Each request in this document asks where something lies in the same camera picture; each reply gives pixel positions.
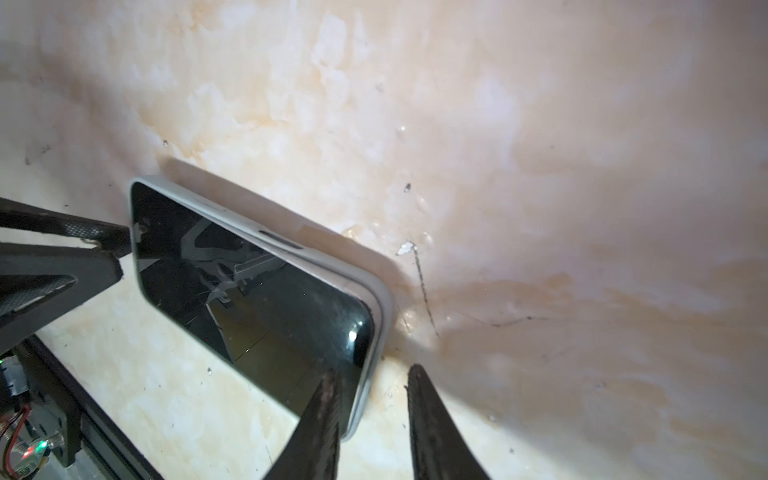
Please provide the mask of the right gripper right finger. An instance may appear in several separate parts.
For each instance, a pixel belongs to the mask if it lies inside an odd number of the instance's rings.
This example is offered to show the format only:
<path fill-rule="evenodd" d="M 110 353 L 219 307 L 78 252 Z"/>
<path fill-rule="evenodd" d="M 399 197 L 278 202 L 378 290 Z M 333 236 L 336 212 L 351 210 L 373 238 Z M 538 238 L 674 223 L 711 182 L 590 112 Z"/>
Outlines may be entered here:
<path fill-rule="evenodd" d="M 409 369 L 407 397 L 414 478 L 488 480 L 420 364 Z"/>

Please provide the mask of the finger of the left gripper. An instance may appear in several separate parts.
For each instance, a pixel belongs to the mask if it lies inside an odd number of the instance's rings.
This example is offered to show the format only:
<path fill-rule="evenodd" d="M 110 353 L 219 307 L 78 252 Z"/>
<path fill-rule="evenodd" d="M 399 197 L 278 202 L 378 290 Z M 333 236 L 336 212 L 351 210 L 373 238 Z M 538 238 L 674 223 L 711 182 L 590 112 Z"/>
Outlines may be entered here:
<path fill-rule="evenodd" d="M 116 257 L 131 252 L 130 229 L 123 225 L 54 212 L 1 199 L 1 227 L 95 242 Z"/>
<path fill-rule="evenodd" d="M 1 351 L 6 352 L 123 277 L 109 251 L 1 245 Z"/>

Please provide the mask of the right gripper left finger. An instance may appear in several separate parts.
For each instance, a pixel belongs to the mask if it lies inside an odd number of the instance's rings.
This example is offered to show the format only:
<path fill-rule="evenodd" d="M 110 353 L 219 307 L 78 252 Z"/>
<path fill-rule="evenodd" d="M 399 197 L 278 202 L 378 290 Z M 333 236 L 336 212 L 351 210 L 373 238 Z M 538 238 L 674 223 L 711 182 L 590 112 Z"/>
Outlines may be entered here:
<path fill-rule="evenodd" d="M 332 370 L 322 378 L 293 434 L 265 479 L 337 478 L 340 455 L 341 381 Z"/>

